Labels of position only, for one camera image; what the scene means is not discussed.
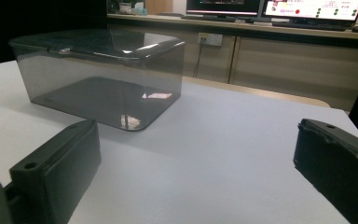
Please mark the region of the beige cabinet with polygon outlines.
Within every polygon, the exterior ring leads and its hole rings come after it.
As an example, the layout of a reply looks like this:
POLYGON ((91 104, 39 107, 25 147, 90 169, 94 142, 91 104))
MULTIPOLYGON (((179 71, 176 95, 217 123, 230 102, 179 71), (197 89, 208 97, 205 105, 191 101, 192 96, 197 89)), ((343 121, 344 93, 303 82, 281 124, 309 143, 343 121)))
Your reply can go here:
POLYGON ((358 95, 358 40, 264 32, 212 32, 221 47, 199 43, 199 33, 165 26, 109 24, 111 29, 175 36, 186 42, 184 74, 322 100, 351 110, 358 95))

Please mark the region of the clutter of small desk things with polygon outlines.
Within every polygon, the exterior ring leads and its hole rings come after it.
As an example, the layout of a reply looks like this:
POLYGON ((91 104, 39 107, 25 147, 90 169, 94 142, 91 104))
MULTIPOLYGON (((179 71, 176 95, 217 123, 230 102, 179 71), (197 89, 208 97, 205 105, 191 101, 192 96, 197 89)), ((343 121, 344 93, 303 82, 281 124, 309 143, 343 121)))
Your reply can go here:
POLYGON ((147 15, 147 9, 145 8, 144 2, 136 3, 119 3, 119 12, 121 14, 129 15, 147 15))

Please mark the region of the black keyboard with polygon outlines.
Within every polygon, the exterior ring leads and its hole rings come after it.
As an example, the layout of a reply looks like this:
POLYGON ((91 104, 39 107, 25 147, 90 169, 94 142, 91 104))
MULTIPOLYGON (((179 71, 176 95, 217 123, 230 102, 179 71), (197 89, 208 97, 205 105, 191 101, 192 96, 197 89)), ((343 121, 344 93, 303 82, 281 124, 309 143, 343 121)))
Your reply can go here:
POLYGON ((221 22, 235 22, 236 18, 218 17, 218 16, 181 16, 184 20, 195 20, 195 21, 221 21, 221 22))
POLYGON ((273 22, 274 27, 286 27, 296 29, 312 29, 312 30, 324 30, 324 31, 346 31, 345 27, 331 24, 309 24, 309 23, 295 23, 295 22, 273 22))

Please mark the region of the white wall socket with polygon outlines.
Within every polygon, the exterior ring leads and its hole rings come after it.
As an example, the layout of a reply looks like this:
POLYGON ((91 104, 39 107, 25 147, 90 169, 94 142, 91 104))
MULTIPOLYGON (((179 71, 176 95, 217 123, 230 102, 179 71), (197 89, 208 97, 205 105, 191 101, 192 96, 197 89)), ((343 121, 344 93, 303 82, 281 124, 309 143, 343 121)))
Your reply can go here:
POLYGON ((203 45, 210 45, 221 47, 223 36, 219 34, 199 33, 199 43, 203 45))

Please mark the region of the transparent grey lidded storage box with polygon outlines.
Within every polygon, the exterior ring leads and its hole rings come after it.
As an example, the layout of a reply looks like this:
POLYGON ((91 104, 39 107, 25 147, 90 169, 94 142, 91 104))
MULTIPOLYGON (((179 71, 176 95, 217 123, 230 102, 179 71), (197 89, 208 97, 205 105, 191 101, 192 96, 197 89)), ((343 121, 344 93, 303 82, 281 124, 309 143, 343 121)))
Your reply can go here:
POLYGON ((10 40, 30 101, 126 131, 141 131, 181 95, 185 42, 115 29, 10 40))

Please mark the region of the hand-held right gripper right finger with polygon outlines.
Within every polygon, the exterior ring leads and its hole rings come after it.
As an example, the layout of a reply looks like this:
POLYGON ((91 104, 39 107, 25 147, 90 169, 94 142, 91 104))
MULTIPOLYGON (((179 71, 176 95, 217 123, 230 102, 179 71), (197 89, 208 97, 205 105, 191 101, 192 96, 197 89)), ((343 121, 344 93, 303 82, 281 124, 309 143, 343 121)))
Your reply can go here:
POLYGON ((358 137, 314 119, 298 124, 296 169, 351 224, 358 224, 358 137))

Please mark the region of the dark computer monitor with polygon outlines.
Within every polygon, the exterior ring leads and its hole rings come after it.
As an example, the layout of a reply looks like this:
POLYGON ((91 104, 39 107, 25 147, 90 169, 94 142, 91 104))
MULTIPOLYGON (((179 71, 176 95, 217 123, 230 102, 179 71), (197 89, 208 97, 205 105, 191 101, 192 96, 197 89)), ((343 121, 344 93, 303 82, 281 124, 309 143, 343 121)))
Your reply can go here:
POLYGON ((261 0, 186 0, 186 14, 255 17, 260 3, 261 0))

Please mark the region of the bright computer monitor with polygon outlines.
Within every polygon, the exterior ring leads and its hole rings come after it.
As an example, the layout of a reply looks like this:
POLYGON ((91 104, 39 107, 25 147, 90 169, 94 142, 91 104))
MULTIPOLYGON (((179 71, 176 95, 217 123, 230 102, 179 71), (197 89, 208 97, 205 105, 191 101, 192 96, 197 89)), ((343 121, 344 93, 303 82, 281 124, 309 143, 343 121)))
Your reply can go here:
POLYGON ((285 19, 356 21, 358 0, 265 0, 263 14, 285 19))

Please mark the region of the wooden counter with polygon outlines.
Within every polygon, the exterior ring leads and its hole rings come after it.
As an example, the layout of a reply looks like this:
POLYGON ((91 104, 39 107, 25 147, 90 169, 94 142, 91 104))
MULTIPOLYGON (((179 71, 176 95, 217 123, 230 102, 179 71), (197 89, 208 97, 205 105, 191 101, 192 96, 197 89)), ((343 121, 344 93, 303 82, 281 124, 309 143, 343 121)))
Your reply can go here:
POLYGON ((111 24, 126 24, 129 26, 157 26, 162 28, 165 26, 167 29, 182 29, 188 31, 206 31, 208 33, 217 32, 245 32, 250 34, 251 32, 264 32, 269 35, 307 35, 312 37, 334 37, 334 38, 348 38, 358 40, 358 33, 352 33, 351 31, 337 32, 337 31, 324 31, 324 30, 307 30, 285 27, 274 27, 269 23, 267 24, 250 24, 243 21, 237 22, 221 22, 221 21, 197 21, 186 20, 180 17, 170 16, 137 16, 137 15, 120 15, 120 14, 108 14, 107 20, 111 24))

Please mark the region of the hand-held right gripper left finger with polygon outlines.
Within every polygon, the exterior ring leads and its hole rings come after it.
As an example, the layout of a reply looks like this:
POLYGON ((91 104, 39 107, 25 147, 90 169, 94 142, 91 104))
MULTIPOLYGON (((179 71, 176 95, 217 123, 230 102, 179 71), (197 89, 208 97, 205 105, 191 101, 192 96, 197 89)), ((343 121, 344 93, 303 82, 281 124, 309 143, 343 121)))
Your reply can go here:
POLYGON ((98 125, 72 124, 9 169, 16 224, 67 224, 101 164, 98 125))

